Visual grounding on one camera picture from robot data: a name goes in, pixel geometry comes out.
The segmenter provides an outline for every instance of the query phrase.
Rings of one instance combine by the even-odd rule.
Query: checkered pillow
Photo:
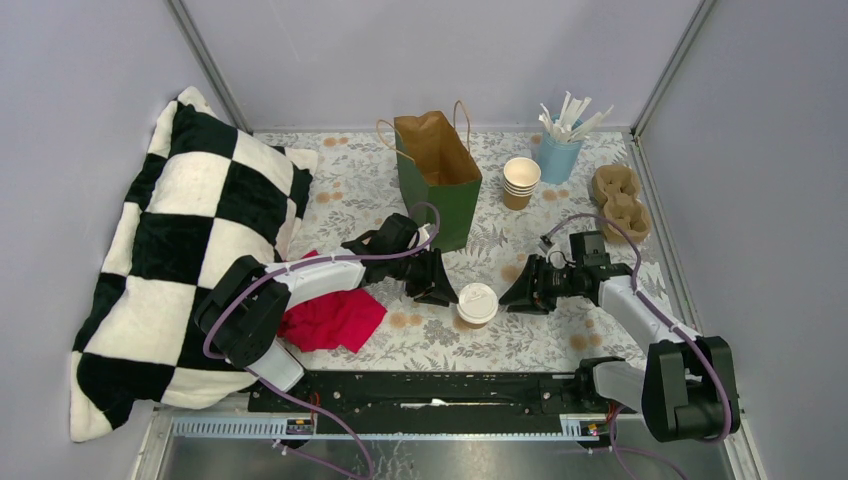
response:
[[[203,408],[253,383],[203,355],[192,316],[238,257],[285,258],[316,164],[217,120],[193,87],[168,104],[74,342],[74,441],[124,424],[136,399]]]

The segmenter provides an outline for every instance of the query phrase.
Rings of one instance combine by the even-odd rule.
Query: gray leaf pattern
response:
[[[379,228],[394,212],[405,213],[398,189],[395,154],[374,133],[261,133],[270,145],[316,149],[318,172],[310,190],[303,226],[291,244],[292,258],[310,250],[331,251],[341,242]],[[533,156],[538,135],[472,133],[471,154],[483,173],[474,224],[463,250],[445,255],[454,289],[481,282],[500,295],[539,253],[539,235],[564,216],[596,213],[590,179],[604,164],[624,163],[616,152],[624,146],[620,133],[596,133],[587,139],[571,178],[563,185],[540,184],[521,212],[503,206],[501,171],[512,157]],[[568,245],[568,233],[596,226],[575,221],[556,239]],[[640,245],[640,279],[668,307],[659,246],[654,235]],[[629,247],[608,245],[614,262],[632,264]],[[367,288],[388,314],[358,354],[344,348],[302,353],[290,347],[312,369],[571,371],[583,358],[618,355],[637,366],[644,356],[627,332],[606,312],[585,299],[560,299],[547,317],[500,311],[485,328],[470,330],[456,319],[455,307],[420,305],[403,295],[403,285],[387,280]]]

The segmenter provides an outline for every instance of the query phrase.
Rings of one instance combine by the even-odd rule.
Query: red cloth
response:
[[[303,258],[317,254],[312,251]],[[304,352],[332,350],[341,345],[356,353],[385,315],[386,308],[361,288],[328,293],[287,311],[277,336]]]

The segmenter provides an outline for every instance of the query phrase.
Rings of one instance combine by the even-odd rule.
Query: green paper bag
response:
[[[470,148],[471,120],[461,101],[454,104],[453,123],[456,125],[458,106],[462,106],[468,121],[466,145]],[[432,243],[433,248],[440,248],[443,252],[465,248],[483,175],[468,148],[459,139],[456,128],[439,111],[427,112],[420,117],[395,117],[395,148],[383,138],[379,131],[380,123],[389,122],[379,120],[377,134],[386,146],[397,153],[400,192],[407,211],[419,202],[433,204],[441,215],[441,226]],[[430,209],[420,208],[410,217],[419,226],[436,223]]]

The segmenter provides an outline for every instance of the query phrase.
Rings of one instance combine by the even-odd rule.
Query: white wall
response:
[[[69,358],[155,119],[212,90],[164,1],[0,2],[0,478],[125,478],[151,406],[68,435]]]
[[[722,0],[644,136],[772,480],[845,478],[848,2]]]
[[[630,126],[698,0],[186,4],[254,129],[332,130],[457,98],[477,127],[538,127],[566,89]]]

